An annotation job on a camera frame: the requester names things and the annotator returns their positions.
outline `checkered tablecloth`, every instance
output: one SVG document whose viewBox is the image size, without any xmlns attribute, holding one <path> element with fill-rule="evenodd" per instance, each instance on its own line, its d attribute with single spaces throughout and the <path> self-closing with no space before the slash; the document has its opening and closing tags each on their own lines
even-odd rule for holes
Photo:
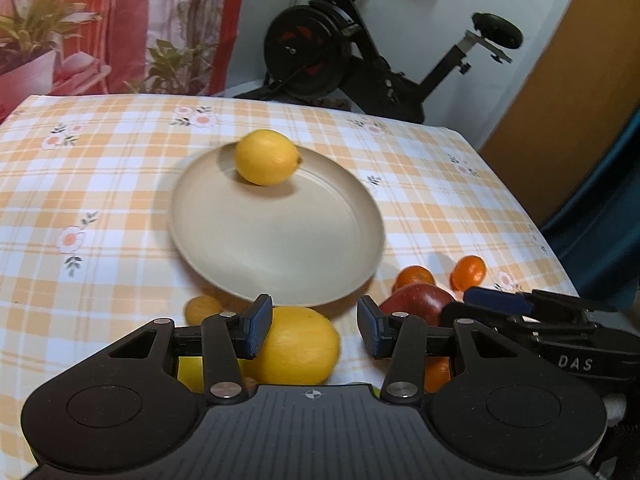
<svg viewBox="0 0 640 480">
<path fill-rule="evenodd" d="M 448 288 L 466 254 L 487 263 L 484 286 L 575 293 L 521 206 L 451 130 L 219 98 L 31 97 L 0 126 L 2 478 L 33 466 L 19 428 L 31 391 L 148 320 L 183 324 L 184 303 L 209 292 L 172 248 L 171 189 L 196 152 L 256 128 L 336 160 L 369 189 L 386 228 L 375 300 L 411 264 Z M 380 386 L 354 308 L 323 312 L 342 337 L 330 382 Z"/>
</svg>

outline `wooden door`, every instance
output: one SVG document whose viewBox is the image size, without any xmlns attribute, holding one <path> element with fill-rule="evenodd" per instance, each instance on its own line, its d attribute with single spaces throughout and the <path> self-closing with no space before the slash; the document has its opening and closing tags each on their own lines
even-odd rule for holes
<svg viewBox="0 0 640 480">
<path fill-rule="evenodd" d="M 572 0 L 480 150 L 536 224 L 571 195 L 640 100 L 640 0 Z"/>
</svg>

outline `table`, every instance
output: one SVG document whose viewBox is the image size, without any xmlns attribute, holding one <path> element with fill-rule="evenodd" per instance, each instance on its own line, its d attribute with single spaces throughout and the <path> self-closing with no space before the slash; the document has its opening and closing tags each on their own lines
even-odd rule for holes
<svg viewBox="0 0 640 480">
<path fill-rule="evenodd" d="M 283 132 L 355 174 L 385 221 L 369 294 L 421 264 L 443 288 L 466 254 L 483 286 L 575 294 L 544 238 L 466 141 L 446 128 L 294 105 L 186 96 L 32 96 L 0 126 L 0 472 L 33 458 L 19 429 L 29 393 L 156 317 L 211 292 L 166 228 L 172 185 L 194 156 L 256 128 Z M 223 298 L 227 307 L 233 298 Z M 331 383 L 382 383 L 353 298 L 323 307 L 341 336 Z"/>
</svg>

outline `metal screw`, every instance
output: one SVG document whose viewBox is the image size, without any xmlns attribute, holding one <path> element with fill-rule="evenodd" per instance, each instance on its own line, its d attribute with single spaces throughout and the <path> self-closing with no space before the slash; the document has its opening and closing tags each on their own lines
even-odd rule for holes
<svg viewBox="0 0 640 480">
<path fill-rule="evenodd" d="M 401 397 L 401 399 L 406 399 L 407 397 L 413 397 L 416 393 L 418 393 L 418 386 L 413 383 L 408 383 L 406 381 L 396 381 L 395 383 L 391 383 L 386 387 L 387 392 L 394 397 Z"/>
<path fill-rule="evenodd" d="M 242 386 L 240 386 L 240 384 L 238 383 L 222 381 L 221 383 L 216 383 L 212 387 L 210 387 L 209 391 L 216 397 L 221 397 L 222 399 L 230 399 L 231 397 L 235 397 L 242 392 Z"/>
</svg>

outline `apple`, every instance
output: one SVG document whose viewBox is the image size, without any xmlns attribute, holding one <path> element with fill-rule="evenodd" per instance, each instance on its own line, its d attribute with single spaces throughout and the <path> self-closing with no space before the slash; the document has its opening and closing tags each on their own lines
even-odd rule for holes
<svg viewBox="0 0 640 480">
<path fill-rule="evenodd" d="M 438 326 L 442 309 L 454 301 L 453 296 L 439 286 L 410 283 L 386 298 L 380 305 L 380 310 L 388 315 L 406 312 L 421 317 L 430 326 Z"/>
</svg>

